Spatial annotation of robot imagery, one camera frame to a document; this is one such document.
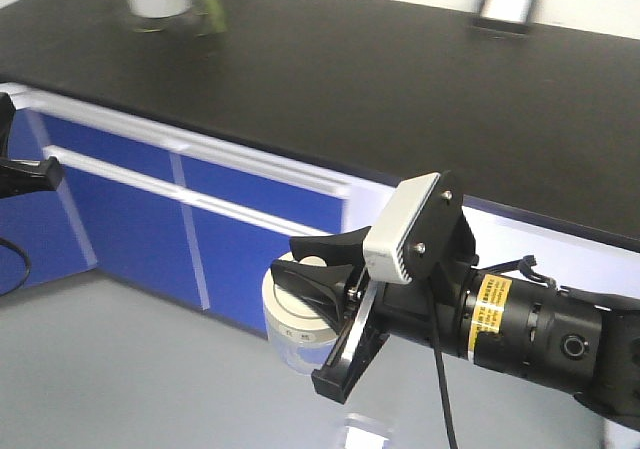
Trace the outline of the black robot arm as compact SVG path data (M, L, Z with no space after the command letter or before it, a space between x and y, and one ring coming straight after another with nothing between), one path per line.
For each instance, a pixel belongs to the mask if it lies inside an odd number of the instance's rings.
M312 372L315 391L343 403L387 338L397 335L573 396L596 414L639 426L639 303L558 287L524 257L480 268L459 208L420 215L405 244L410 282L377 276L363 256L371 228L295 237L274 282L336 333Z

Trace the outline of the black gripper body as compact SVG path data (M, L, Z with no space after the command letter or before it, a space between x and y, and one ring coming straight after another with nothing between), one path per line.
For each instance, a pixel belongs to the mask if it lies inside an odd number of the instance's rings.
M344 325L328 359L311 375L317 394L345 402L391 335L429 346L435 353L457 354L463 291L477 261L475 238L462 213L444 257L427 279L407 285L374 284L365 264L355 267Z

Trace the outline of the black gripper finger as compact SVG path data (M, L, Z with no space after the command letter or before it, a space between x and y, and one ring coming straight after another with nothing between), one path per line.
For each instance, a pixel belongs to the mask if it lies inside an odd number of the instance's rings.
M0 157L8 158L9 139L16 113L16 107L11 96L6 92L0 93Z
M363 242L370 226L327 236L300 236L290 239L290 251L296 261L319 257L327 266L352 265L363 267Z
M2 199L55 191L63 179L64 168L54 156L41 161L1 158Z
M276 260L270 270L278 286L307 304L336 334L341 331L353 265L321 267Z

